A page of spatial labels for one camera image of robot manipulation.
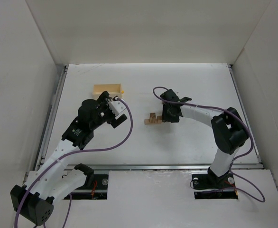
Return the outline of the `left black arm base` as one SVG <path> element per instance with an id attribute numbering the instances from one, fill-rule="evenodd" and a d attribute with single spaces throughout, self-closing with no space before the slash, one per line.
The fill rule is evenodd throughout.
<path id="1" fill-rule="evenodd" d="M 72 200 L 106 200 L 109 186 L 108 174 L 95 174 L 92 183 L 86 183 L 71 192 Z"/>

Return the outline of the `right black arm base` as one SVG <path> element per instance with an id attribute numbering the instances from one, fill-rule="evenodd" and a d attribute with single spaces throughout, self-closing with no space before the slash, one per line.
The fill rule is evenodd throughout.
<path id="1" fill-rule="evenodd" d="M 219 180 L 211 180 L 207 173 L 194 173 L 190 182 L 196 200 L 237 200 L 235 180 L 231 173 Z"/>

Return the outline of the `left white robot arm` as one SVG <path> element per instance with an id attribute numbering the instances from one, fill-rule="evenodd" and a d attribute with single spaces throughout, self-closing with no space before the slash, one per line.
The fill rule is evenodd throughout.
<path id="1" fill-rule="evenodd" d="M 22 186 L 15 185 L 11 192 L 13 208 L 16 212 L 14 226 L 18 226 L 19 216 L 23 216 L 36 226 L 44 225 L 57 202 L 73 190 L 90 185 L 93 181 L 92 168 L 78 164 L 65 177 L 63 173 L 72 162 L 74 155 L 87 152 L 86 145 L 93 139 L 94 130 L 104 123 L 118 127 L 132 115 L 126 102 L 119 97 L 110 97 L 102 92 L 97 100 L 84 100 L 51 156 Z"/>

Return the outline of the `long light wood block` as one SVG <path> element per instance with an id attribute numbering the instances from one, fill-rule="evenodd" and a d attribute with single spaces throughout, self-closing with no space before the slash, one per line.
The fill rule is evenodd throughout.
<path id="1" fill-rule="evenodd" d="M 155 125 L 155 124 L 161 124 L 162 119 L 145 119 L 144 124 L 145 125 Z"/>

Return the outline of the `cream plastic drawer box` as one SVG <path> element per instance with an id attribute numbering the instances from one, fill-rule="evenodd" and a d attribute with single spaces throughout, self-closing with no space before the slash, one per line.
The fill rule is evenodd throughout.
<path id="1" fill-rule="evenodd" d="M 104 91 L 107 91 L 110 97 L 122 98 L 124 94 L 121 84 L 95 84 L 92 92 L 93 99 L 97 99 Z"/>

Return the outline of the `striped dark wood block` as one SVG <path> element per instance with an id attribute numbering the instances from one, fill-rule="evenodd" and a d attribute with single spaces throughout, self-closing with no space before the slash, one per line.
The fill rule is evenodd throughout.
<path id="1" fill-rule="evenodd" d="M 149 114 L 149 122 L 155 123 L 156 122 L 156 113 L 150 113 Z"/>

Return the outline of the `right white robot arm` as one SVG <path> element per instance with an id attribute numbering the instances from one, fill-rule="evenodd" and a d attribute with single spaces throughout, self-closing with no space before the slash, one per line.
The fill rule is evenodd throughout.
<path id="1" fill-rule="evenodd" d="M 162 121 L 178 123 L 180 118 L 189 118 L 211 128 L 217 152 L 208 168 L 207 188 L 220 188 L 229 173 L 237 151 L 249 139 L 246 126 L 236 109 L 230 107 L 202 107 L 191 104 L 191 98 L 180 99 L 172 89 L 160 95 L 162 101 Z"/>

